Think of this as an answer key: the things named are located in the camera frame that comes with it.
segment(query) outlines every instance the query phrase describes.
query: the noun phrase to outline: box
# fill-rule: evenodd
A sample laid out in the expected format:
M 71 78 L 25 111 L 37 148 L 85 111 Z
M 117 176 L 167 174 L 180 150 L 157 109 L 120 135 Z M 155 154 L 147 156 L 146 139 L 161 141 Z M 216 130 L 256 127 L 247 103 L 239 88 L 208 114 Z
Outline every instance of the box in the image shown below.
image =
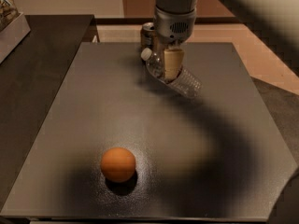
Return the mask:
M 0 32 L 0 63 L 14 50 L 30 32 L 23 13 Z

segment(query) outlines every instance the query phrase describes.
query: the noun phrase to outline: metal can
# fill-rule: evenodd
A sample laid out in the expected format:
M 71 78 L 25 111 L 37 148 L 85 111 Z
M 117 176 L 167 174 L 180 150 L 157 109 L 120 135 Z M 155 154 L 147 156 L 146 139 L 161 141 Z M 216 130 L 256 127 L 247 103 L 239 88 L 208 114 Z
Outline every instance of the metal can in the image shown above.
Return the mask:
M 154 47 L 156 46 L 157 35 L 153 26 L 153 22 L 147 22 L 142 25 L 140 37 L 141 50 L 143 50 L 144 48 L 154 49 Z

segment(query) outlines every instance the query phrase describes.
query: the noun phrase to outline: gray tabletop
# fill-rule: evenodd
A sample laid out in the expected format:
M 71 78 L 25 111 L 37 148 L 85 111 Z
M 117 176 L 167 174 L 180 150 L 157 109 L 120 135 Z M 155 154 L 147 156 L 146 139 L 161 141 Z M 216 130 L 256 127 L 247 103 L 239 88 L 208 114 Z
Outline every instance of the gray tabletop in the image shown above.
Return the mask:
M 26 16 L 31 33 L 0 64 L 0 209 L 93 16 Z
M 1 215 L 266 220 L 296 162 L 233 45 L 186 51 L 200 103 L 149 77 L 139 44 L 82 44 Z M 114 146 L 136 155 L 126 186 L 99 172 Z

